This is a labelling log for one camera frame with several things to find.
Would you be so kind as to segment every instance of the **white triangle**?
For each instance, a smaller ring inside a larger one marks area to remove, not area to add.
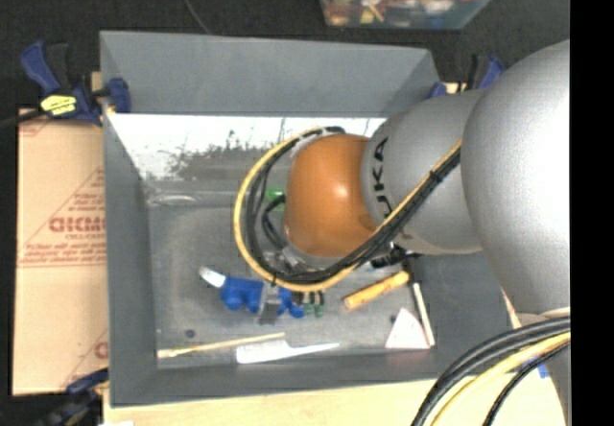
[[[386,341],[387,349],[429,349],[424,329],[416,316],[407,308],[401,308],[390,335]]]

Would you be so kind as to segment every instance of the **black floor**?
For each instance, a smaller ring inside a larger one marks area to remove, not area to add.
[[[506,66],[570,37],[570,0],[493,0],[462,31],[376,31],[325,26],[317,0],[190,0],[211,33],[388,43],[432,51],[439,75],[464,80],[475,54]],[[38,39],[66,41],[73,73],[98,69],[101,29],[200,33],[183,0],[0,0],[0,120],[16,105],[35,104],[38,90],[19,54]],[[15,251],[14,130],[0,130],[0,425],[30,424],[58,397],[10,397]]]

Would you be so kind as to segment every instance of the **cable bundle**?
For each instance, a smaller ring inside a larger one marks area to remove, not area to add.
[[[235,242],[246,262],[260,276],[270,281],[270,283],[278,284],[293,291],[313,292],[329,288],[346,277],[350,272],[371,260],[376,254],[381,253],[382,247],[390,245],[390,242],[398,235],[410,217],[417,211],[418,207],[426,201],[429,194],[461,161],[461,142],[459,141],[437,163],[431,172],[418,183],[403,202],[376,228],[366,242],[330,267],[323,270],[306,269],[302,272],[297,272],[296,270],[284,272],[267,262],[255,231],[257,219],[265,198],[267,179],[273,165],[283,154],[294,148],[299,141],[326,132],[343,133],[344,131],[337,127],[308,130],[270,149],[249,171],[239,189],[234,205],[233,227]],[[246,201],[244,219],[245,241],[243,239],[241,223],[244,201]],[[265,227],[271,235],[270,228],[270,226]]]
[[[479,344],[461,356],[439,376],[422,402],[412,426],[426,424],[427,418],[441,405],[442,407],[431,423],[432,425],[439,424],[467,394],[489,383],[492,379],[522,366],[501,391],[490,409],[484,425],[492,424],[504,400],[520,380],[546,360],[564,351],[570,344],[571,319],[569,317],[527,325]],[[452,388],[462,379],[485,367],[489,368],[446,398]]]

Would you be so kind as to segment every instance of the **white plastic piece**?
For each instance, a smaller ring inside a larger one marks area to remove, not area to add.
[[[290,347],[285,339],[276,339],[266,343],[245,344],[237,347],[237,363],[247,365],[281,360],[293,356],[300,356],[302,354],[326,351],[338,345],[339,343],[326,343]]]
[[[219,272],[215,272],[205,266],[202,266],[199,269],[199,274],[201,278],[204,279],[207,283],[215,288],[222,288],[224,282],[226,281],[226,276],[220,274]]]
[[[417,317],[401,308],[386,341],[386,349],[429,349],[424,329]]]

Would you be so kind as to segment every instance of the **yellow cable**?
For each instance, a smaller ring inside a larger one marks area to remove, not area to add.
[[[234,212],[233,212],[233,217],[232,217],[232,226],[233,226],[233,231],[234,231],[234,239],[235,239],[235,243],[237,244],[237,248],[239,249],[239,251],[241,252],[241,255],[243,256],[243,258],[246,260],[246,262],[249,264],[249,266],[254,269],[256,271],[257,274],[259,274],[262,278],[264,278],[265,280],[269,281],[270,283],[275,283],[279,286],[282,286],[284,288],[287,288],[288,290],[291,291],[296,291],[296,292],[316,292],[316,291],[322,291],[325,290],[327,288],[330,288],[331,286],[337,284],[339,281],[341,281],[342,279],[344,279],[348,274],[350,274],[352,271],[354,271],[356,269],[356,267],[358,266],[357,264],[353,264],[352,266],[349,266],[339,272],[337,272],[336,274],[334,274],[333,276],[329,277],[328,279],[325,279],[324,281],[321,281],[319,283],[309,283],[309,284],[296,284],[290,281],[286,281],[284,280],[282,277],[275,277],[274,274],[271,274],[270,272],[266,271],[259,263],[256,259],[253,258],[253,256],[251,255],[251,253],[249,252],[244,240],[243,240],[243,234],[242,234],[242,230],[241,230],[241,211],[242,211],[242,207],[243,207],[243,202],[246,196],[246,193],[248,191],[249,186],[251,185],[252,181],[254,180],[254,178],[256,177],[256,175],[260,172],[260,170],[262,169],[262,167],[271,159],[273,158],[277,153],[279,153],[283,148],[285,148],[287,145],[289,145],[290,143],[292,143],[293,141],[295,141],[297,138],[300,138],[302,136],[305,136],[307,134],[310,134],[312,132],[318,131],[318,130],[322,130],[322,128],[314,128],[312,130],[307,130],[305,132],[303,132],[302,134],[299,134],[297,136],[293,136],[285,141],[282,141],[280,143],[278,143],[277,145],[275,145],[274,147],[272,147],[268,152],[266,152],[249,170],[248,174],[246,175],[246,177],[244,178],[241,186],[239,187],[239,191],[237,193],[237,199],[234,203]],[[453,147],[452,149],[436,164],[436,166],[433,168],[433,170],[436,170],[439,166],[441,166],[441,164],[443,164],[445,161],[447,161],[448,158],[450,158],[453,154],[455,154],[458,149],[461,147],[461,141],[459,140]],[[418,182],[418,184],[415,186],[415,188],[412,190],[412,192],[410,194],[408,194],[408,196],[403,200],[403,202],[401,202],[398,206],[396,206],[396,208],[387,216],[387,218],[375,229],[375,231],[371,234],[371,239],[377,235],[380,230],[386,226],[389,221],[391,219],[393,219],[413,198],[413,196],[415,196],[415,194],[420,190],[420,188],[429,180],[430,174],[427,174],[426,176],[424,176],[422,178],[422,180],[420,182]]]
[[[487,371],[473,378],[469,382],[465,383],[456,393],[454,393],[449,400],[447,400],[443,407],[439,410],[435,419],[431,423],[431,426],[437,426],[445,420],[445,417],[449,415],[469,393],[483,387],[484,385],[492,382],[494,379],[510,372],[514,368],[522,365],[531,358],[536,358],[542,354],[547,353],[558,347],[559,345],[569,342],[571,340],[571,332],[563,332],[551,338],[540,341],[539,343],[525,347],[520,351],[505,358],[505,360],[499,362],[494,367],[489,368]]]

